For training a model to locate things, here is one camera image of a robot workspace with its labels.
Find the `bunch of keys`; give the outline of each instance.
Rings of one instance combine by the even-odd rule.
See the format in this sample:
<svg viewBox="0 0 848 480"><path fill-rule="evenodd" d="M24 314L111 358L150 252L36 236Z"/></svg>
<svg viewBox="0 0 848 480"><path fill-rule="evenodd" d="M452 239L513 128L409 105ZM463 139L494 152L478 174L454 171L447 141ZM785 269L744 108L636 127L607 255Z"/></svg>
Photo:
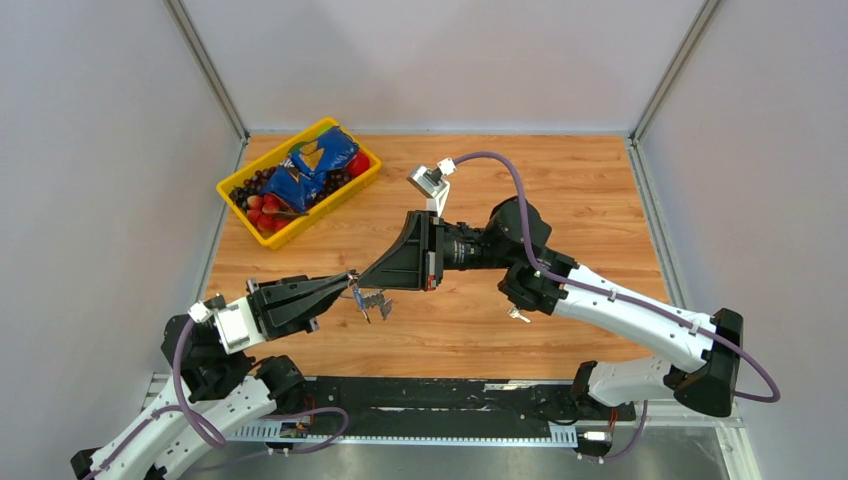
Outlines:
<svg viewBox="0 0 848 480"><path fill-rule="evenodd" d="M356 283L356 278L351 277L350 279L351 292L353 292L353 300L356 302L356 306L359 307L359 311L362 312L362 315L365 317L365 321L371 323L371 317L368 315L369 308L379 308L380 316L383 317L383 321L386 321L389 318L389 314L392 312L392 300L387 299L383 292L369 292L362 293L359 285Z"/></svg>

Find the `blue chip bag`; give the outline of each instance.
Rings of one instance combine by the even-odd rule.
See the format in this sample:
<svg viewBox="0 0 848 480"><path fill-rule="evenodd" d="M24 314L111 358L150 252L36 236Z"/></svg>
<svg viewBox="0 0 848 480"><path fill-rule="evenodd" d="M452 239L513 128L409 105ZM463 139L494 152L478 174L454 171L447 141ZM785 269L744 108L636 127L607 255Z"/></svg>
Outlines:
<svg viewBox="0 0 848 480"><path fill-rule="evenodd" d="M295 167L290 157L287 157L259 193L274 194L295 212L304 213L312 205L315 195L324 188L326 179L327 174L324 172L317 172L312 176L306 175Z"/></svg>
<svg viewBox="0 0 848 480"><path fill-rule="evenodd" d="M314 176L344 167L358 151L359 145L341 128L332 127L292 152L291 160L301 172Z"/></svg>

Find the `yellow plastic tray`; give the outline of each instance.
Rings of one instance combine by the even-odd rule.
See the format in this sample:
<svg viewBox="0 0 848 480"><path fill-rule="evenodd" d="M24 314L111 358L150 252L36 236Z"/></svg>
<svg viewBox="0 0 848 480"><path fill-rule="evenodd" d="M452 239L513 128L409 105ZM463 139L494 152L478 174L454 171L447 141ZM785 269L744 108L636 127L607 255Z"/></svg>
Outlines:
<svg viewBox="0 0 848 480"><path fill-rule="evenodd" d="M279 147L271 150L266 153L262 157L258 158L256 161L251 164L245 166L238 172L230 175L229 177L222 180L218 183L218 194L221 195L221 198L227 202L227 205L230 206L233 213L236 214L239 219L241 219L241 223L250 230L250 233L253 234L253 237L256 238L262 246L268 247L272 250L276 250L281 246L288 243L294 237L300 235L301 232L312 226L313 223L317 222L324 215L332 212L336 208L339 207L342 203L346 202L347 199L356 195L357 192L370 185L377 180L377 173L380 171L380 168L383 166L383 163L377 158L371 150L356 140L356 138L350 134L344 127L341 127L342 131L350 136L354 142L359 144L359 149L368 157L368 160L371 161L371 166L366 170L362 175L354 178L350 183L345 185L344 187L333 192L332 195L322 200L317 205L313 206L309 210L309 215L305 217L300 217L292 221L290 224L286 225L285 228L280 230L279 232L274 233L271 236L263 237L259 230L256 229L248 220L247 216L244 212L241 211L238 206L230 200L229 194L230 192L237 186L243 185L244 181L248 178L251 178L256 170L264 170L268 167L272 167L274 165L279 165L280 162L285 160L286 156L289 153L289 149L298 142L308 142L314 140L318 135L326 132L331 127L341 127L339 122L331 117L324 118L315 125L307 128L303 132L298 135L292 137L287 142L283 143Z"/></svg>

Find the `wooden tabletop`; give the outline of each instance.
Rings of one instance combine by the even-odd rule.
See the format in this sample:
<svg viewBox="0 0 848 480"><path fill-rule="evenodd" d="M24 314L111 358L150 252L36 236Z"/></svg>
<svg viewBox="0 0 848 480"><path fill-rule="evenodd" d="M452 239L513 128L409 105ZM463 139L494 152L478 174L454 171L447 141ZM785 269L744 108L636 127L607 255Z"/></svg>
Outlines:
<svg viewBox="0 0 848 480"><path fill-rule="evenodd" d="M287 137L256 135L250 162ZM277 251L261 247L228 215L207 295L245 295L245 280L268 281L347 269L363 271L397 238L407 210L424 197L406 181L417 165L493 150L509 157L527 197L553 227L548 247L610 280L666 301L624 144L613 136L362 135L383 161L379 179ZM474 160L451 176L444 218L485 226L494 205L515 194L508 172ZM288 355L307 375L381 375L544 379L574 377L586 360L626 361L650 352L592 325L529 313L507 316L497 290L504 271L445 272L434 292L387 292L388 321L369 325L352 300L340 299L320 330L259 345L257 357Z"/></svg>

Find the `white wall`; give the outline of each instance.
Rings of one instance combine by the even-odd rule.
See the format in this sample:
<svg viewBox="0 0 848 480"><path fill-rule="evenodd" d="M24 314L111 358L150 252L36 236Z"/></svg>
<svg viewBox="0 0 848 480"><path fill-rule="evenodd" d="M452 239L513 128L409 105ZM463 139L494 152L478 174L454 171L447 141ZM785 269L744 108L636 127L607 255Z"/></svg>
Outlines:
<svg viewBox="0 0 848 480"><path fill-rule="evenodd" d="M742 312L783 389L739 401L770 480L848 472L846 24L846 2L725 2L645 142L693 306Z"/></svg>
<svg viewBox="0 0 848 480"><path fill-rule="evenodd" d="M251 129L629 130L702 0L185 0Z"/></svg>
<svg viewBox="0 0 848 480"><path fill-rule="evenodd" d="M161 1L0 6L0 477L139 411L239 144Z"/></svg>

